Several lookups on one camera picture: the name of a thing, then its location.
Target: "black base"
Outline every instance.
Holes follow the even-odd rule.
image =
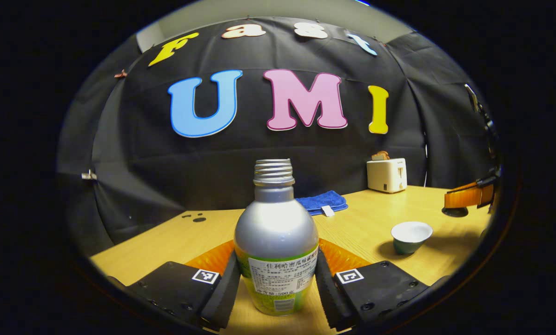
[[[123,285],[112,276],[108,278],[117,286]],[[210,278],[203,277],[199,269],[167,261],[136,283],[123,288],[129,290],[131,295],[141,298],[142,301],[154,305],[183,322],[197,327],[205,324],[206,327],[214,328],[203,322],[199,313],[222,279],[218,274],[217,278],[210,282]]]
[[[454,218],[461,218],[468,215],[468,209],[466,207],[462,208],[442,208],[443,214],[448,216],[454,216]]]
[[[343,282],[339,276],[335,276],[334,280],[340,291],[344,292],[351,308],[355,309],[359,317],[358,324],[384,320],[386,314],[412,301],[428,288],[390,261],[380,261],[344,272],[344,280],[351,275],[353,280],[348,282]]]

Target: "silver bottle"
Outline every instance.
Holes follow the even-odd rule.
[[[269,315],[301,309],[311,286],[319,237],[294,199],[290,159],[255,162],[255,200],[235,228],[235,250],[255,307]]]

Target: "toaster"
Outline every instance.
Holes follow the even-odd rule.
[[[367,162],[367,186],[395,193],[406,189],[406,160],[403,158]]]

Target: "blue letter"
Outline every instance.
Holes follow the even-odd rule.
[[[185,137],[203,137],[216,134],[229,126],[237,113],[237,79],[241,70],[226,70],[212,74],[210,80],[218,83],[218,110],[210,117],[198,117],[193,106],[195,88],[201,78],[189,78],[176,82],[168,88],[170,100],[170,122],[172,129]]]
[[[346,34],[348,37],[351,37],[358,45],[359,47],[362,47],[363,50],[367,51],[368,53],[370,53],[371,55],[376,56],[377,53],[373,50],[371,50],[371,48],[369,47],[369,43],[367,43],[365,40],[361,39],[360,37],[353,35],[353,34]]]

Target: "bottle neck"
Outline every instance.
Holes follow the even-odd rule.
[[[295,191],[292,186],[255,186],[255,201],[263,203],[280,203],[293,199],[295,199]]]

